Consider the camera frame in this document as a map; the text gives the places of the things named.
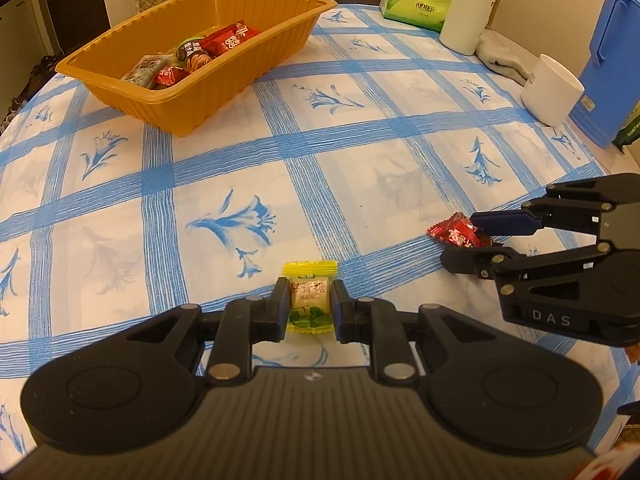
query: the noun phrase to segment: door frame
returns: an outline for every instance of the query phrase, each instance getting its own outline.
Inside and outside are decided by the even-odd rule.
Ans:
[[[33,7],[38,32],[40,33],[40,38],[42,39],[47,55],[54,56],[58,54],[61,51],[60,44],[58,43],[56,30],[53,27],[53,20],[49,13],[47,0],[31,0],[31,7]]]

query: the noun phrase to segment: tissue pack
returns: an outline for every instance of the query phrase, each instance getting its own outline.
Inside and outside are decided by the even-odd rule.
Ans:
[[[380,0],[380,10],[388,20],[440,32],[450,4],[451,0]]]

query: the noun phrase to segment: dark door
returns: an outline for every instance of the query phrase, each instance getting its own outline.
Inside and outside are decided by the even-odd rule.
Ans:
[[[70,54],[109,29],[104,0],[47,0],[58,43]]]

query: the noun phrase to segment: white thermos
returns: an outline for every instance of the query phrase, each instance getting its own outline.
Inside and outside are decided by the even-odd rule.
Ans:
[[[440,33],[442,44],[464,56],[471,56],[476,51],[495,1],[452,0]]]

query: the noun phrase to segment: green package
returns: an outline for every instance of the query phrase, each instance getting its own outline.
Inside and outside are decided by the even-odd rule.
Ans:
[[[634,140],[640,138],[640,101],[636,104],[634,110],[626,118],[625,123],[622,125],[622,129],[618,132],[613,144],[622,150],[622,146],[628,146],[634,142]]]
[[[451,0],[380,0],[385,18],[417,27],[442,30]]]

